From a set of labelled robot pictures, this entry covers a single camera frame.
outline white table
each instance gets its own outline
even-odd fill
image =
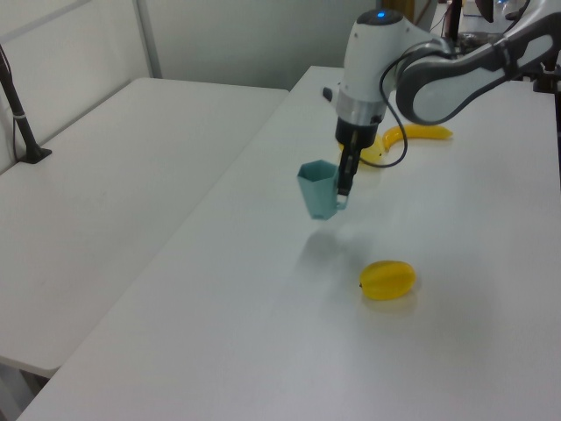
[[[141,79],[0,176],[0,362],[51,376],[288,93]]]
[[[337,161],[321,90],[341,76],[301,79],[21,421],[558,420],[552,96],[485,94],[446,124],[453,141],[361,168],[321,223],[295,177]],[[362,296],[384,259],[415,267],[413,293]]]

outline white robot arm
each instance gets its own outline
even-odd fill
[[[559,50],[558,0],[531,0],[514,29],[461,58],[442,39],[413,26],[397,11],[364,13],[352,27],[337,96],[336,138],[344,146],[338,194],[349,195],[360,151],[372,145],[386,112],[384,96],[391,90],[396,89],[397,106],[405,118],[436,125]]]

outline black cable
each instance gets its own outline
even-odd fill
[[[507,28],[507,30],[503,33],[506,33],[508,31],[510,31],[512,28],[514,28],[516,26],[516,24],[518,24],[518,22],[520,22],[520,19],[522,19],[522,15],[526,11],[526,9],[528,9],[529,2],[530,2],[530,0],[526,0],[526,3],[518,11],[518,17],[514,20],[514,22],[512,24],[510,24],[510,26]]]
[[[10,79],[12,79],[10,62],[8,61],[8,57],[6,56],[6,53],[4,52],[4,49],[2,48],[2,44],[0,44],[0,55],[2,56],[2,61],[4,62],[6,67],[8,68],[8,74],[10,75]],[[19,158],[18,158],[18,152],[16,151],[16,118],[15,117],[12,117],[11,148],[12,148],[12,152],[14,154],[14,161],[16,163],[18,163]]]
[[[446,8],[446,11],[444,12],[444,15],[442,15],[442,17],[440,18],[440,20],[439,20],[438,22],[436,22],[435,25],[434,25],[432,28],[430,28],[430,31],[429,31],[429,32],[432,32],[433,29],[435,29],[437,26],[440,25],[440,23],[444,20],[444,18],[446,18],[446,15],[448,14],[448,11],[449,11],[449,10],[450,10],[450,6],[448,6],[448,7]]]
[[[2,61],[6,64],[6,67],[8,68],[8,73],[10,74],[10,77],[11,77],[10,62],[8,61],[8,57],[6,56],[6,53],[4,52],[4,49],[2,48],[2,44],[0,44],[0,55],[2,55]]]
[[[13,123],[11,125],[11,148],[14,153],[14,161],[18,163],[19,158],[18,158],[18,152],[16,151],[16,118],[13,117],[12,120]]]
[[[408,150],[408,139],[407,139],[407,134],[405,132],[405,127],[403,127],[403,123],[401,122],[401,119],[399,118],[399,116],[397,115],[397,112],[395,112],[394,107],[392,106],[392,104],[389,103],[389,98],[386,95],[386,92],[384,92],[384,79],[386,79],[387,74],[395,67],[399,64],[400,61],[403,61],[405,59],[407,59],[409,56],[411,56],[413,53],[407,53],[404,54],[403,56],[401,56],[399,59],[395,60],[392,64],[390,64],[386,70],[384,70],[384,73],[382,74],[382,77],[380,78],[380,84],[379,84],[379,89],[380,89],[380,94],[382,95],[382,99],[384,100],[384,103],[386,104],[386,106],[388,107],[388,109],[391,111],[392,115],[395,118],[395,121],[397,121],[398,126],[401,129],[401,133],[403,134],[403,152],[401,153],[401,156],[397,159],[397,161],[392,162],[391,164],[374,164],[373,162],[370,161],[366,161],[362,158],[360,158],[360,162],[362,162],[363,164],[366,164],[369,167],[374,167],[374,168],[390,168],[390,167],[395,167],[397,164],[399,164],[400,162],[403,161],[403,159],[405,158],[405,155],[407,154],[407,150]]]

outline yellow banana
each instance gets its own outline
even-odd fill
[[[343,150],[343,145],[339,142],[337,144],[339,145],[339,149]],[[360,151],[360,158],[368,162],[377,162],[381,159],[383,152],[384,146],[382,145],[382,137],[377,134],[373,145]]]
[[[393,300],[415,284],[415,270],[404,261],[383,260],[368,265],[360,274],[360,287],[372,300]]]
[[[444,140],[454,134],[441,125],[404,125],[404,128],[407,139]],[[384,133],[383,139],[384,149],[387,152],[394,143],[403,140],[403,133],[399,126],[392,127]]]

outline white wall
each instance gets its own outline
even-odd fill
[[[39,143],[149,75],[135,7],[134,0],[0,0],[0,42]],[[12,163],[11,110],[0,89],[0,174]]]
[[[291,89],[342,66],[353,22],[376,0],[138,0],[155,74]]]

